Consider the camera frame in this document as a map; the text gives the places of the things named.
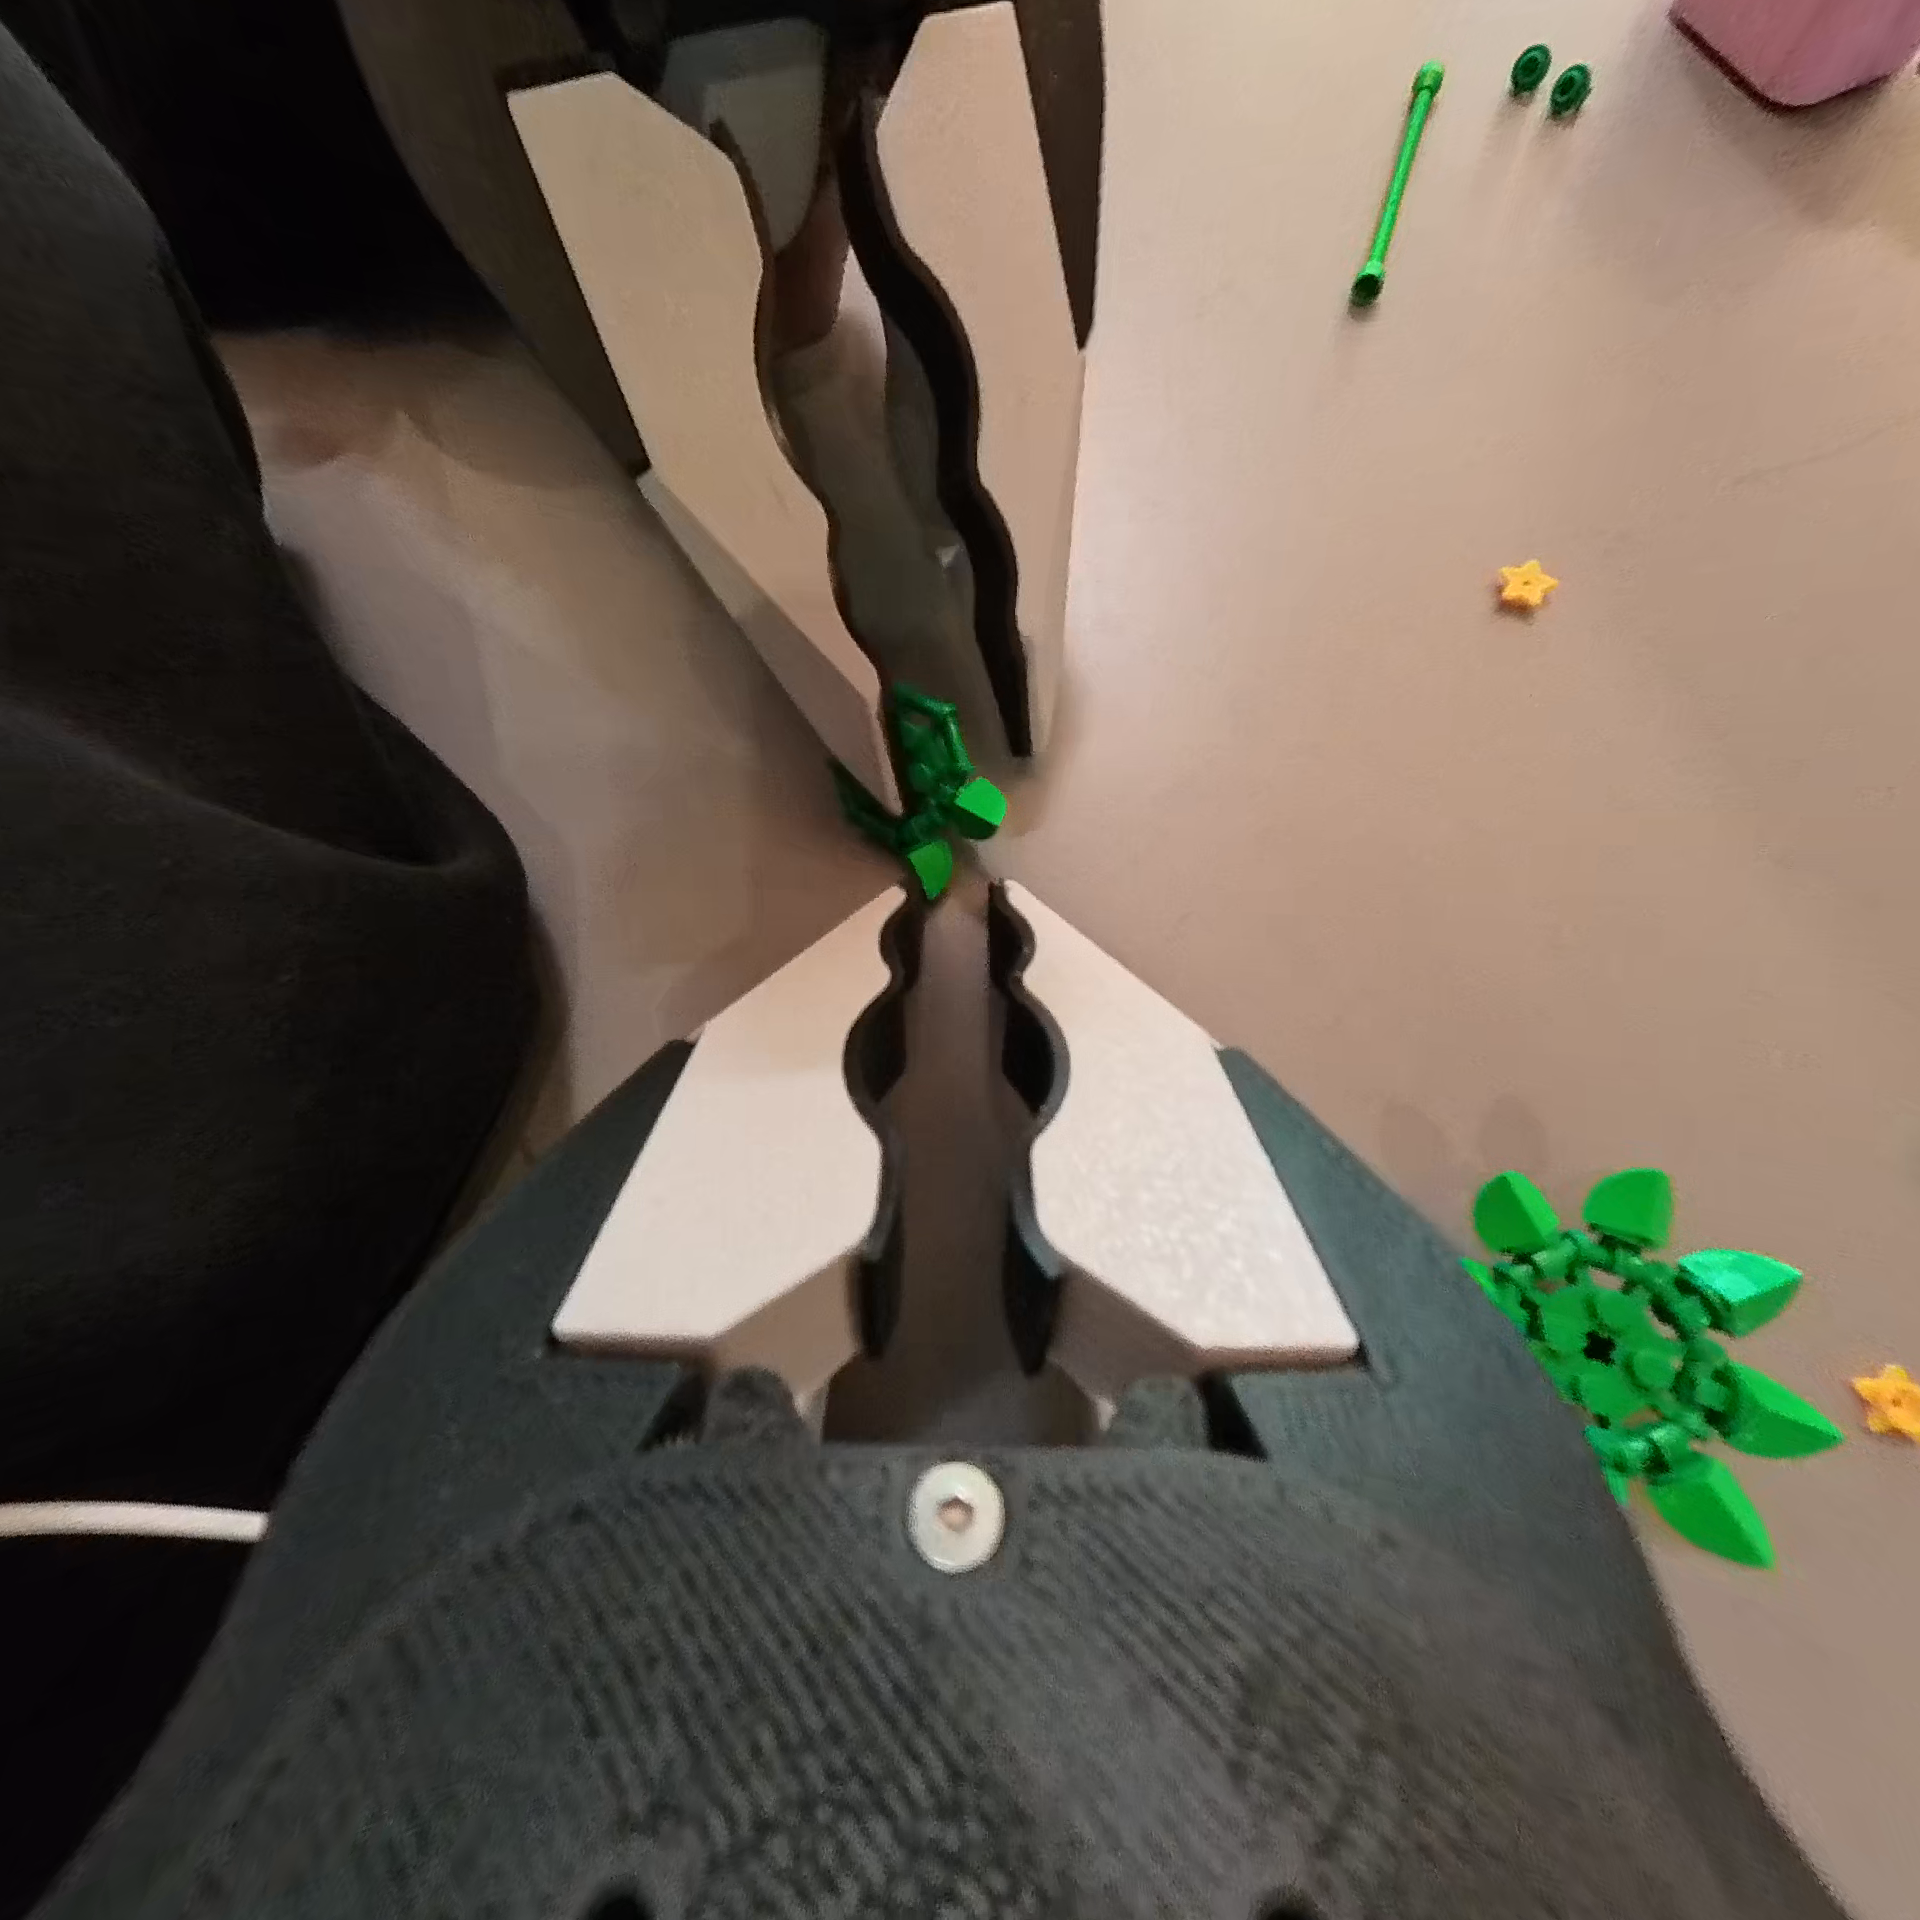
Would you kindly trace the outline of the green toy stalk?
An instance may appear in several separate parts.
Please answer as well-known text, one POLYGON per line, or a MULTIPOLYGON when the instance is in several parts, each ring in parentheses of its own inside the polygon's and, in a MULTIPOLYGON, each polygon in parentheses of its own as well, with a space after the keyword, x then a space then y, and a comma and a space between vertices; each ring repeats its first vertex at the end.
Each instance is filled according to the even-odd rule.
POLYGON ((1374 307, 1385 291, 1388 259, 1402 219, 1411 173, 1416 165, 1420 146, 1428 135, 1432 109, 1445 83, 1446 67, 1437 60, 1428 60, 1411 79, 1400 146, 1390 163, 1390 173, 1379 208, 1376 226, 1348 291, 1348 307, 1354 314, 1374 307))

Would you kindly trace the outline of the large green leaf wheel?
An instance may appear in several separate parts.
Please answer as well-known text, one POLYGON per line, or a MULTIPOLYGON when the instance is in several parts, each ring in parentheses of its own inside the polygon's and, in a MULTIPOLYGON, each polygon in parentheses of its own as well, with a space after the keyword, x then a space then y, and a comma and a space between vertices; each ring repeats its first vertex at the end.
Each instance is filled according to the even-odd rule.
POLYGON ((1641 1489, 1693 1548, 1771 1571, 1771 1530, 1725 1455, 1805 1460, 1844 1434, 1730 1341, 1787 1312, 1805 1276, 1738 1249, 1669 1260, 1675 1200, 1667 1170, 1625 1168, 1565 1222, 1536 1181, 1506 1170, 1472 1202, 1487 1254, 1461 1266, 1580 1416, 1619 1504, 1641 1489))

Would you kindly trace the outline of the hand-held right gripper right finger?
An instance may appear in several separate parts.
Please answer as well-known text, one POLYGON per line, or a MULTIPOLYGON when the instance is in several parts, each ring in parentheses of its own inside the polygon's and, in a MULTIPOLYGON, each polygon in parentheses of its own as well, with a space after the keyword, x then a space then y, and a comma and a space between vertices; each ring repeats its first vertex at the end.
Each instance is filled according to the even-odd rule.
POLYGON ((1362 1356, 1221 1043, 1021 883, 989 888, 998 1062, 1017 1109, 1001 1254, 1024 1376, 1107 1421, 1149 1379, 1362 1356))

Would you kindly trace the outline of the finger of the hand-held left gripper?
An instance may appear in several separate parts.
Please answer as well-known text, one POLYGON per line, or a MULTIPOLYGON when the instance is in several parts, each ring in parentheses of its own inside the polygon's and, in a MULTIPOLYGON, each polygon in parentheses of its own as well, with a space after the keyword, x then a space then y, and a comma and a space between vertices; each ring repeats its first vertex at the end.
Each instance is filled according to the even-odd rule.
POLYGON ((839 153, 851 249, 910 351, 1006 751, 1058 709, 1088 360, 1088 4, 895 12, 839 153))
POLYGON ((638 432, 640 495, 860 784, 895 784, 831 525, 762 385, 768 255, 734 157, 619 73, 517 88, 517 137, 638 432))

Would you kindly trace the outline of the pink plastic toy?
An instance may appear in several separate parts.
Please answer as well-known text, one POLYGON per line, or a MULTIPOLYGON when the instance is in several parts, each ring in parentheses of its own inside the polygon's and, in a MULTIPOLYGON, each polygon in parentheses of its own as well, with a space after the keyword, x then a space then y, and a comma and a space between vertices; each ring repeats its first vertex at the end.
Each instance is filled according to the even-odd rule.
POLYGON ((1811 109, 1915 60, 1915 3, 1670 3, 1670 21, 1751 95, 1811 109))

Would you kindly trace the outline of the green toy web disc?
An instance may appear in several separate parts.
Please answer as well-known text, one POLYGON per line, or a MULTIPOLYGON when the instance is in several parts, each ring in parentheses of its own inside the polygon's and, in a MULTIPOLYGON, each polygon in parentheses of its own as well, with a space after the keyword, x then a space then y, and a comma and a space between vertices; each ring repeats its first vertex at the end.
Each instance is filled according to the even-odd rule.
POLYGON ((944 845, 951 805, 973 777, 955 709, 906 683, 885 699, 885 724, 895 753, 900 806, 888 809, 847 769, 830 764, 831 792, 842 820, 880 852, 906 864, 933 845, 944 845))

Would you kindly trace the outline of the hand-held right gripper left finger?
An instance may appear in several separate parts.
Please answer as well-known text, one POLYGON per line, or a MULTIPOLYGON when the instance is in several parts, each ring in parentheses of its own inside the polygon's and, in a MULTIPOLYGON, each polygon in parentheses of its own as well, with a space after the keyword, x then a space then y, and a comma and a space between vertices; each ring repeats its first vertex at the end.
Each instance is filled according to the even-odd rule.
POLYGON ((700 1029, 550 1320, 563 1350, 763 1372, 821 1426, 898 1327, 914 987, 890 885, 700 1029))

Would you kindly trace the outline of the person's left hand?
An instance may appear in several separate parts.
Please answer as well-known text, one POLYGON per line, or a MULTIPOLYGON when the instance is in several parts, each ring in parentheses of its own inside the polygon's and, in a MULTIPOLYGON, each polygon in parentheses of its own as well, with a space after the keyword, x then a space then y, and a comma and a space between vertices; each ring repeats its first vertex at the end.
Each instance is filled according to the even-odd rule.
POLYGON ((794 234, 774 252, 770 386, 787 450, 835 515, 876 513, 894 487, 885 343, 855 280, 836 178, 818 176, 794 234))

